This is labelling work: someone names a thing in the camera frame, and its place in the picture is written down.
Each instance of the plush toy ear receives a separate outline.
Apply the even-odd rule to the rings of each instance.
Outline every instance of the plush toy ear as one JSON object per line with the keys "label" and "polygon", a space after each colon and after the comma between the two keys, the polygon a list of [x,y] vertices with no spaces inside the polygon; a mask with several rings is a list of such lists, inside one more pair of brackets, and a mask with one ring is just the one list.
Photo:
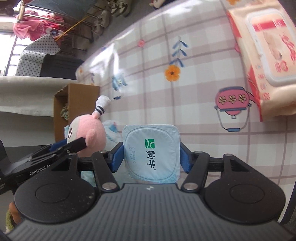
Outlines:
{"label": "plush toy ear", "polygon": [[97,134],[96,131],[94,129],[90,129],[85,137],[85,144],[88,147],[94,147],[95,143],[96,143],[96,139],[97,139]]}

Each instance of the white blanket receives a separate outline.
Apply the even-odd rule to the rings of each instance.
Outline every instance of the white blanket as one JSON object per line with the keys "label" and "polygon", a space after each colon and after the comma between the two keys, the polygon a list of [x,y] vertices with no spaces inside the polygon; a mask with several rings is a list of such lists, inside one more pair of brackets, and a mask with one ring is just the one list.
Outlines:
{"label": "white blanket", "polygon": [[75,82],[51,77],[0,76],[0,112],[53,116],[55,93]]}

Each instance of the bed sheet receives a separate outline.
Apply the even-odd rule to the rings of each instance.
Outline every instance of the bed sheet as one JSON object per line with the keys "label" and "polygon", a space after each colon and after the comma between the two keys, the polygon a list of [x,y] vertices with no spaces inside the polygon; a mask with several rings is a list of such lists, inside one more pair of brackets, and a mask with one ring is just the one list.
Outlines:
{"label": "bed sheet", "polygon": [[[127,124],[172,124],[191,151],[244,160],[284,190],[282,218],[296,181],[296,116],[259,121],[226,16],[246,3],[168,4],[95,52],[76,77],[112,99],[102,119],[115,120],[120,131]],[[207,184],[219,177],[209,173]],[[185,178],[181,171],[178,183]]]}

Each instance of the orange flower print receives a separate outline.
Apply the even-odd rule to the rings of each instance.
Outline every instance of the orange flower print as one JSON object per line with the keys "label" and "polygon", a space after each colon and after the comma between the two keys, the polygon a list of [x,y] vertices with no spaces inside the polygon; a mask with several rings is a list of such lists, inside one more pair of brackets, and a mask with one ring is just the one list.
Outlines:
{"label": "orange flower print", "polygon": [[219,101],[218,101],[220,104],[225,104],[227,102],[225,96],[219,96]]}
{"label": "orange flower print", "polygon": [[247,100],[247,98],[246,98],[245,94],[239,95],[239,101],[241,103],[244,103],[246,100]]}
{"label": "orange flower print", "polygon": [[230,95],[230,96],[229,96],[228,101],[229,101],[231,104],[234,104],[234,102],[235,102],[236,100],[237,100],[237,99],[235,98],[235,95]]}
{"label": "orange flower print", "polygon": [[165,70],[165,77],[168,81],[177,81],[180,76],[180,68],[176,65],[169,65]]}
{"label": "orange flower print", "polygon": [[239,2],[240,0],[227,0],[230,5],[235,5],[236,2]]}

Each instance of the pink clothing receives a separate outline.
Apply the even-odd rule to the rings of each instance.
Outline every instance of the pink clothing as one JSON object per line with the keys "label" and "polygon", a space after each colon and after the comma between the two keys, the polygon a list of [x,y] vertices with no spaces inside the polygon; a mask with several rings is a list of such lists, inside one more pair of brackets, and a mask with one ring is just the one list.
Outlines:
{"label": "pink clothing", "polygon": [[[32,10],[25,11],[26,14],[38,15],[37,12]],[[48,19],[54,19],[60,22],[64,22],[62,17],[55,14],[48,13],[47,15],[38,15]],[[63,26],[52,23],[47,20],[36,19],[33,17],[23,17],[20,23],[13,25],[13,32],[20,39],[30,38],[32,41],[39,39],[40,37],[50,34],[52,37],[61,35],[64,31]]]}

